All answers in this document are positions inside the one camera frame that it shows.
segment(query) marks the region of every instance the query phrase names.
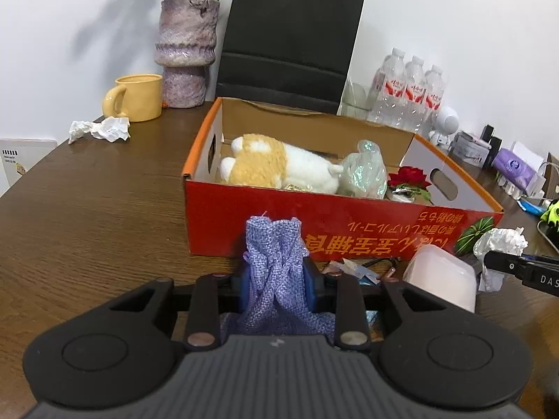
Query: yellow and white plush toy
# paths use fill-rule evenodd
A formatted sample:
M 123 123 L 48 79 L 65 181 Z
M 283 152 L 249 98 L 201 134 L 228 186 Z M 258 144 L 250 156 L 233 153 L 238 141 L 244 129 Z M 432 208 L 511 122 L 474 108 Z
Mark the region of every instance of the yellow and white plush toy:
M 231 143 L 234 157 L 225 157 L 220 175 L 227 184 L 282 189 L 293 186 L 334 194 L 343 171 L 323 157 L 272 137 L 245 134 Z

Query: purple vase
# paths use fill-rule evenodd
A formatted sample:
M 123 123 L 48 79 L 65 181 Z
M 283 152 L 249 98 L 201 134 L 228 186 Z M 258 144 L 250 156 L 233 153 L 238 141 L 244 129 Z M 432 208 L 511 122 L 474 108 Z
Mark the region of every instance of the purple vase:
M 215 61 L 219 2 L 163 0 L 155 62 L 163 66 L 163 102 L 172 108 L 201 105 L 206 66 Z

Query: red cardboard box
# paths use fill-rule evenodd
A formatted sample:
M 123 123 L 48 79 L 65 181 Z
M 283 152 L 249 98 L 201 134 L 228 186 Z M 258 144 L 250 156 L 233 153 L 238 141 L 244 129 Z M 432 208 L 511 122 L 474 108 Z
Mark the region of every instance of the red cardboard box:
M 377 143 L 388 171 L 423 169 L 431 202 L 397 203 L 290 190 L 219 184 L 220 159 L 243 134 L 269 135 L 336 162 L 362 139 Z M 472 177 L 423 138 L 348 117 L 218 98 L 203 121 L 183 169 L 190 252 L 237 257 L 245 250 L 245 222 L 253 215 L 297 217 L 315 260 L 400 256 L 425 244 L 453 253 L 474 222 L 502 208 Z

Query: white robot toy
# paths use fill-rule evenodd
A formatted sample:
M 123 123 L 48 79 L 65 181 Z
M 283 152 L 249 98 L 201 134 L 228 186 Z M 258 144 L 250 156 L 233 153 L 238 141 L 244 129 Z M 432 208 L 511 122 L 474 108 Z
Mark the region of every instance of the white robot toy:
M 450 107 L 441 107 L 433 121 L 433 129 L 429 132 L 429 141 L 441 151 L 448 151 L 458 130 L 458 114 Z

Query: bottle label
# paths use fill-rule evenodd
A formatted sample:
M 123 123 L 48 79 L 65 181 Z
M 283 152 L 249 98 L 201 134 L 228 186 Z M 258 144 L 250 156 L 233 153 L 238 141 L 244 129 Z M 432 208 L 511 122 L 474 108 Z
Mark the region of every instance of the bottle label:
M 426 88 L 424 86 L 412 85 L 411 83 L 406 86 L 406 100 L 412 102 L 417 102 L 420 104 L 423 102 L 423 96 L 425 96 Z
M 392 79 L 392 80 L 384 80 L 384 85 L 382 87 L 384 91 L 390 96 L 401 97 L 404 94 L 404 88 L 406 88 L 406 84 L 403 80 Z
M 438 110 L 439 107 L 441 106 L 442 99 L 443 99 L 442 94 L 438 95 L 438 94 L 427 93 L 425 95 L 425 105 L 432 110 Z
M 373 88 L 375 89 L 375 91 L 380 92 L 380 90 L 382 90 L 382 84 L 384 83 L 385 77 L 386 75 L 382 72 L 379 72 L 375 76 L 375 81 L 373 83 Z

